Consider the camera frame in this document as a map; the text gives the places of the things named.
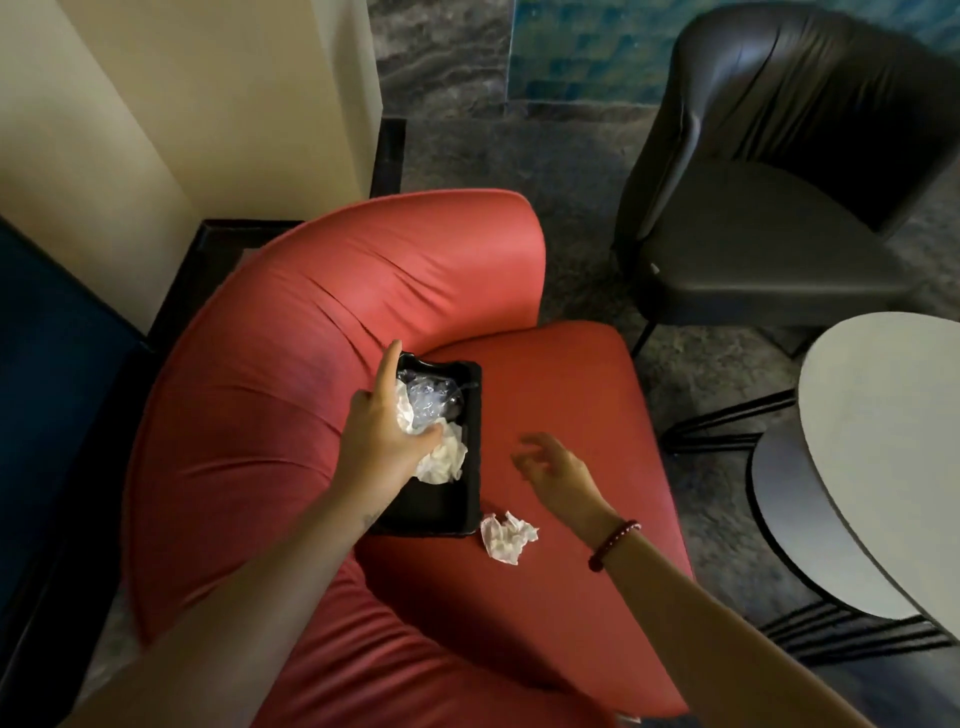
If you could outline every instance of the crumpled paper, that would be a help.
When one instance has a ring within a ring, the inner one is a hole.
[[[538,528],[534,528],[527,521],[521,521],[510,511],[503,523],[496,516],[487,516],[480,521],[480,536],[487,553],[492,559],[504,564],[517,565],[520,552],[531,541],[536,541]]]
[[[396,421],[404,432],[419,435],[433,423],[423,427],[414,427],[414,408],[407,396],[407,385],[400,379],[396,381]],[[467,446],[464,445],[463,429],[456,423],[449,423],[443,417],[434,422],[444,426],[443,438],[433,451],[417,463],[414,477],[424,483],[442,485],[457,480],[463,474],[464,458]]]

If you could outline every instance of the hand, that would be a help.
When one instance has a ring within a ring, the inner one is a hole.
[[[511,458],[540,503],[587,546],[600,547],[623,520],[600,495],[584,461],[545,432],[522,435],[520,442],[533,449]]]
[[[429,426],[419,435],[404,432],[396,421],[396,363],[399,340],[383,352],[373,391],[358,391],[340,439],[340,457],[331,487],[362,489],[370,499],[369,527],[410,479],[417,463],[441,442],[443,427]]]

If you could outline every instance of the black tray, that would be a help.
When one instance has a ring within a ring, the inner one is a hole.
[[[431,364],[400,355],[398,371],[448,376],[461,387],[464,409],[454,422],[464,429],[467,457],[459,480],[443,485],[412,477],[370,529],[384,536],[468,536],[480,527],[480,392],[482,370],[474,361]]]

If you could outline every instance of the blue mosaic wall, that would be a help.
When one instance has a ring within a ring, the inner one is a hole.
[[[724,0],[516,0],[510,99],[658,104],[680,30]],[[957,0],[824,0],[960,62]]]

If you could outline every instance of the bracelet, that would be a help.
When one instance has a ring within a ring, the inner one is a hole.
[[[590,560],[587,561],[587,566],[590,567],[590,570],[602,571],[604,556],[611,552],[611,549],[616,546],[616,542],[618,542],[635,528],[640,528],[640,524],[636,521],[626,521],[621,523],[616,530],[607,537],[607,540],[593,552],[593,555],[590,556]]]

